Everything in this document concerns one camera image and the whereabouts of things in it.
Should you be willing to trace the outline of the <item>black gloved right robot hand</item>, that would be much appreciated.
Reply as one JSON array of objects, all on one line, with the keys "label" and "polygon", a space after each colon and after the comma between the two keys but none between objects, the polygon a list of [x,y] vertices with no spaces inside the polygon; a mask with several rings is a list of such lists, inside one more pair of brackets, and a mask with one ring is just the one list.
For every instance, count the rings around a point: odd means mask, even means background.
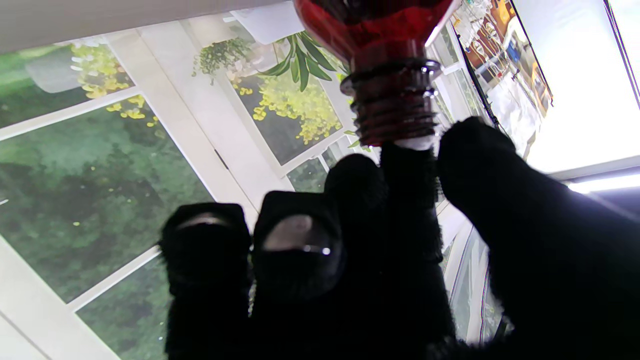
[{"label": "black gloved right robot hand", "polygon": [[[441,186],[488,248],[513,330],[457,337],[441,269]],[[158,240],[169,360],[637,360],[639,217],[531,168],[500,130],[458,121],[439,153],[354,153],[322,193],[179,207]]]}]

